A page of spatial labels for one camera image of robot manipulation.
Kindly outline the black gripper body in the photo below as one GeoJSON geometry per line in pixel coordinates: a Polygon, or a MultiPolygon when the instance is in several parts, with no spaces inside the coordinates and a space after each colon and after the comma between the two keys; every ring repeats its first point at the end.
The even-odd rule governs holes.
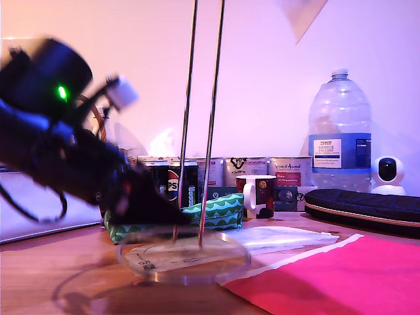
{"type": "Polygon", "coordinates": [[[32,177],[56,191],[112,211],[128,206],[127,159],[113,144],[91,132],[42,129],[32,132],[32,177]]]}

